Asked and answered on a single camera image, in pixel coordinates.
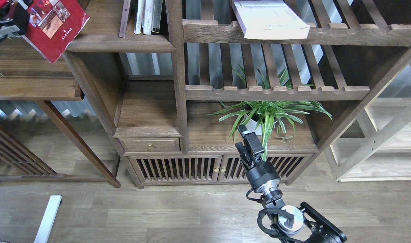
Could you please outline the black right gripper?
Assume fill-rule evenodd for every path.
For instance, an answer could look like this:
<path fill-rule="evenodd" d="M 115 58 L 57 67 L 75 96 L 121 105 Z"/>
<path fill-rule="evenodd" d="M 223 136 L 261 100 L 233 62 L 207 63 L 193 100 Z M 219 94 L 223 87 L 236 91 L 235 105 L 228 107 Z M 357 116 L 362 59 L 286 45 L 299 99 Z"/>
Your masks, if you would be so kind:
<path fill-rule="evenodd" d="M 270 162 L 261 158 L 261 154 L 265 152 L 261 141 L 254 132 L 247 130 L 245 125 L 240 125 L 237 129 L 243 142 L 237 142 L 235 146 L 252 189 L 255 193 L 278 191 L 280 176 Z"/>

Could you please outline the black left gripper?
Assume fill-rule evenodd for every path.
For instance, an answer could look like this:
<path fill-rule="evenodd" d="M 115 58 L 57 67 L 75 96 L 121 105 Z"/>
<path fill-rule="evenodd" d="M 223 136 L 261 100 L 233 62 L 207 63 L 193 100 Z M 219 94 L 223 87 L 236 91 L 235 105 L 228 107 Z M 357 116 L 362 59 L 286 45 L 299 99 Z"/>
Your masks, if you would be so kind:
<path fill-rule="evenodd" d="M 30 2 L 0 2 L 0 43 L 8 36 L 21 37 L 29 24 Z"/>

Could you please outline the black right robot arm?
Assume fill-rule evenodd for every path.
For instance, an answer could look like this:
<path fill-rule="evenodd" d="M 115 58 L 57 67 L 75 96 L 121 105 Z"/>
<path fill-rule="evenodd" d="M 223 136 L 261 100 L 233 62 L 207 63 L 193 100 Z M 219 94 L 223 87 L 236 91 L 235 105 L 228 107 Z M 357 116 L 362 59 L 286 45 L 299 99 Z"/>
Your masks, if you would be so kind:
<path fill-rule="evenodd" d="M 250 192 L 261 193 L 259 199 L 254 199 L 264 207 L 257 218 L 261 231 L 283 243 L 295 243 L 300 240 L 293 238 L 293 235 L 307 226 L 311 235 L 305 240 L 306 243 L 344 243 L 346 235 L 312 206 L 302 202 L 297 208 L 283 202 L 282 192 L 278 188 L 280 176 L 270 162 L 262 159 L 265 149 L 257 135 L 244 125 L 238 126 L 238 131 L 243 142 L 236 143 L 236 148 L 251 185 L 247 196 Z"/>

